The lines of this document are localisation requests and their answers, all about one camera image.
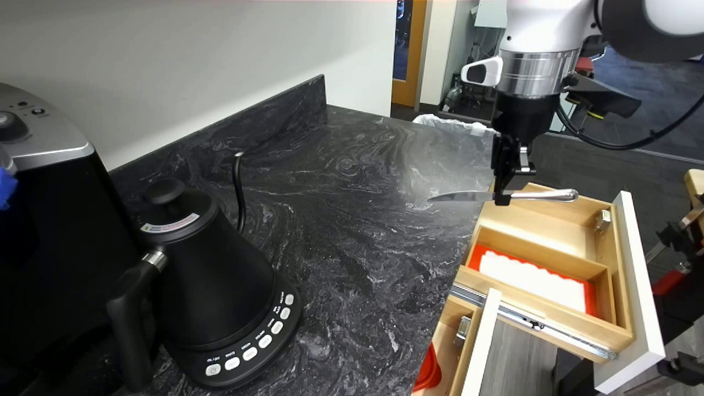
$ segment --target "knob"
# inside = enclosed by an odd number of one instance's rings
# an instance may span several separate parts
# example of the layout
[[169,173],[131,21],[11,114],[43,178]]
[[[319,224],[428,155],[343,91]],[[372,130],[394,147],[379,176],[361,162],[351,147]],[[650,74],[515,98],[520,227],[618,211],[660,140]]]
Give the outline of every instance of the knob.
[[156,183],[153,183],[145,191],[144,197],[149,204],[169,204],[174,202],[181,194],[185,191],[182,183],[174,179],[174,178],[162,178]]
[[10,109],[0,109],[0,140],[14,140],[30,131],[27,123]]

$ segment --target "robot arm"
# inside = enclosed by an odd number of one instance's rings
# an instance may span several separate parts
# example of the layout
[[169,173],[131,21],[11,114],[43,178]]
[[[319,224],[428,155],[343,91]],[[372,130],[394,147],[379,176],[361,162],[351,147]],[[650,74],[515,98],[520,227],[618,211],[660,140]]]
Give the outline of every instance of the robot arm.
[[550,128],[588,36],[604,35],[618,53],[644,61],[704,50],[703,0],[506,0],[506,6],[499,55],[463,67],[463,81],[498,88],[493,128],[501,136],[490,155],[498,204],[509,204],[536,176],[531,144]]

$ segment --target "kettle lid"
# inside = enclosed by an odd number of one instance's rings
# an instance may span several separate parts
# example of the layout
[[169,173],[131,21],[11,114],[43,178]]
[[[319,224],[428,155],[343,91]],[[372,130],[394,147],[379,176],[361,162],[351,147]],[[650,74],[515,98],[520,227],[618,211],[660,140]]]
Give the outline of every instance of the kettle lid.
[[142,212],[142,238],[147,244],[179,244],[199,235],[211,220],[217,220],[218,202],[202,191],[187,191],[174,178],[153,183],[144,197],[147,211]]

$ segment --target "white wall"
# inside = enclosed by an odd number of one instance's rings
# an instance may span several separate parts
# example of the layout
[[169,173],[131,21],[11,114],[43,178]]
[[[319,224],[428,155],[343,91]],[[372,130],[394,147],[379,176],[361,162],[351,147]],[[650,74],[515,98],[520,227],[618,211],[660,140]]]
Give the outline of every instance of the white wall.
[[471,50],[468,12],[478,0],[430,0],[420,103],[439,106]]
[[116,167],[319,73],[388,114],[394,0],[2,0],[0,50]]

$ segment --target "kettle handle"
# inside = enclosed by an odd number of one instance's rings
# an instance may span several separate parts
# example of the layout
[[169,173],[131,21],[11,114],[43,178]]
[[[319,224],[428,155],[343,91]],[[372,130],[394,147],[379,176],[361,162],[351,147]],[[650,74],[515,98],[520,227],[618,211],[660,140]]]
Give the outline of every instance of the kettle handle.
[[166,250],[162,245],[153,248],[136,265],[122,275],[116,294],[107,304],[131,394],[149,394],[153,388],[153,360],[142,304],[166,263]]

